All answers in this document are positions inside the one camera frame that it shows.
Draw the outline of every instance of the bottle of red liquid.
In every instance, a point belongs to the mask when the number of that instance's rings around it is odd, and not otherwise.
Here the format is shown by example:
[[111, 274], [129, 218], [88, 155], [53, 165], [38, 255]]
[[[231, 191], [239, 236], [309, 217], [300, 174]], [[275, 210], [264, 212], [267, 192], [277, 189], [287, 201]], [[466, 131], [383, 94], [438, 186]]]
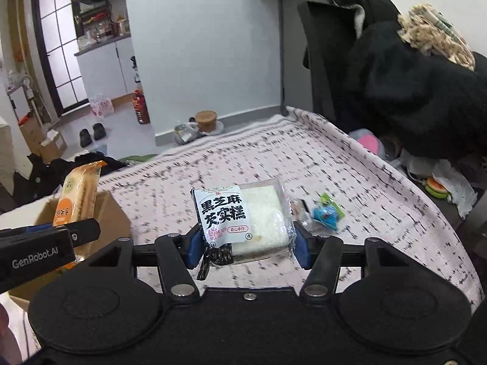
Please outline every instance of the bottle of red liquid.
[[136, 90], [132, 98], [133, 108], [137, 115], [137, 120], [141, 125], [150, 123], [149, 112], [147, 111], [147, 105], [145, 104], [144, 94]]

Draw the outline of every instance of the tiled floor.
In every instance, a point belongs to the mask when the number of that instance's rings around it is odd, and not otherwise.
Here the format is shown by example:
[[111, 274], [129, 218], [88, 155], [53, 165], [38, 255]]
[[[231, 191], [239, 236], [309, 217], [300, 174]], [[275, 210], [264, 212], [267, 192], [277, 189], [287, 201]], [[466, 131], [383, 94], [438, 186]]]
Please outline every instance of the tiled floor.
[[[88, 129], [93, 138], [93, 125], [102, 122], [107, 136], [99, 141], [94, 141], [86, 148], [79, 144], [79, 132]], [[104, 145], [107, 146], [108, 156], [120, 159], [130, 155], [159, 154], [172, 145], [157, 147], [155, 145], [154, 129], [150, 124], [140, 125], [137, 122], [131, 103], [124, 103], [116, 107], [115, 113], [102, 119], [89, 113], [58, 127], [68, 145], [63, 154], [63, 159], [68, 159], [83, 150], [94, 150]]]

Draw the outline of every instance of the slipper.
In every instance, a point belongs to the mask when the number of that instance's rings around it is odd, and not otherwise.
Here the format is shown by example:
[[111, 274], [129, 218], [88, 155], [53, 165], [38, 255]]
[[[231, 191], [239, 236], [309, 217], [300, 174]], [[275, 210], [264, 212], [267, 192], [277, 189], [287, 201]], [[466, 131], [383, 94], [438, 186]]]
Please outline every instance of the slipper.
[[95, 123], [93, 125], [93, 138], [95, 140], [103, 139], [106, 135], [107, 133], [105, 132], [105, 128], [103, 127], [103, 124]]
[[93, 140], [91, 139], [91, 136], [89, 134], [88, 129], [83, 129], [79, 133], [79, 144], [81, 145], [82, 148], [85, 148], [89, 146]]

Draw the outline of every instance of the screw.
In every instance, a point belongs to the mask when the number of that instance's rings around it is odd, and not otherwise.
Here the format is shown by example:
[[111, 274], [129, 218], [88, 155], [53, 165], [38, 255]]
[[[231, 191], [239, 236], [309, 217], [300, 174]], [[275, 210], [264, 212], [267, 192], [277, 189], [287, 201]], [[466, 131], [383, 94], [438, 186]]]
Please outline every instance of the screw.
[[304, 293], [312, 297], [325, 296], [328, 293], [328, 288], [321, 284], [311, 284], [304, 289]]
[[247, 292], [246, 294], [243, 294], [243, 298], [245, 300], [256, 300], [257, 295], [253, 294], [252, 292]]
[[190, 296], [194, 292], [194, 287], [189, 284], [177, 284], [172, 286], [171, 292], [176, 296]]

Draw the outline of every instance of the cardboard box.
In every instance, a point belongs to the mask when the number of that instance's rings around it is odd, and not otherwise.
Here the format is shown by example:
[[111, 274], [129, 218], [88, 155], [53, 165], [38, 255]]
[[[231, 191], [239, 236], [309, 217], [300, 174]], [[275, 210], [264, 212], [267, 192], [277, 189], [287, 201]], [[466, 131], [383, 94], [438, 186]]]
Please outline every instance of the cardboard box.
[[40, 155], [45, 164], [51, 163], [54, 159], [60, 158], [68, 148], [60, 132], [50, 130], [46, 139], [40, 144]]
[[[48, 201], [37, 217], [36, 225], [52, 222], [57, 205], [58, 199]], [[100, 224], [100, 238], [97, 241], [76, 247], [75, 252], [77, 254], [89, 257], [118, 238], [131, 237], [130, 220], [110, 192], [98, 192], [96, 195], [94, 218]], [[36, 292], [58, 276], [59, 273], [57, 271], [47, 273], [8, 291], [8, 293], [16, 304], [27, 311], [29, 302]]]
[[40, 143], [46, 139], [46, 136], [37, 119], [33, 116], [26, 123], [19, 126], [19, 128], [30, 151], [40, 156]]

